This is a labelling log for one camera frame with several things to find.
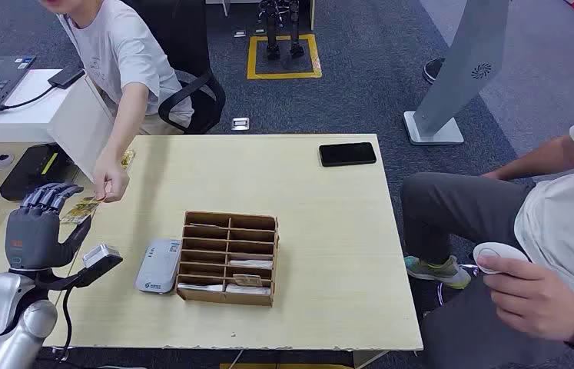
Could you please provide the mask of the person's left hand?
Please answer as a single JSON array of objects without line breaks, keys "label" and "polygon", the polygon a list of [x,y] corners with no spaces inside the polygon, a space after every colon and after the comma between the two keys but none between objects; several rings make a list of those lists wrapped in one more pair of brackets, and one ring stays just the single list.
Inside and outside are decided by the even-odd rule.
[{"label": "person's left hand", "polygon": [[480,256],[495,274],[483,278],[498,317],[535,337],[574,341],[574,292],[553,271],[511,258]]},{"label": "person's left hand", "polygon": [[120,201],[128,187],[129,177],[121,159],[100,155],[93,170],[95,199],[105,203]]}]

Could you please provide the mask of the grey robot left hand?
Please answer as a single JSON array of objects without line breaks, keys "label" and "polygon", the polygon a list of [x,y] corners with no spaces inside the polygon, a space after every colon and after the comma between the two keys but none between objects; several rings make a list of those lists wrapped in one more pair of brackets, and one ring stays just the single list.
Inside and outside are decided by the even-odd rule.
[{"label": "grey robot left hand", "polygon": [[5,256],[12,270],[35,271],[72,262],[91,227],[91,216],[60,242],[60,212],[68,198],[84,190],[71,182],[44,184],[8,216]]}]

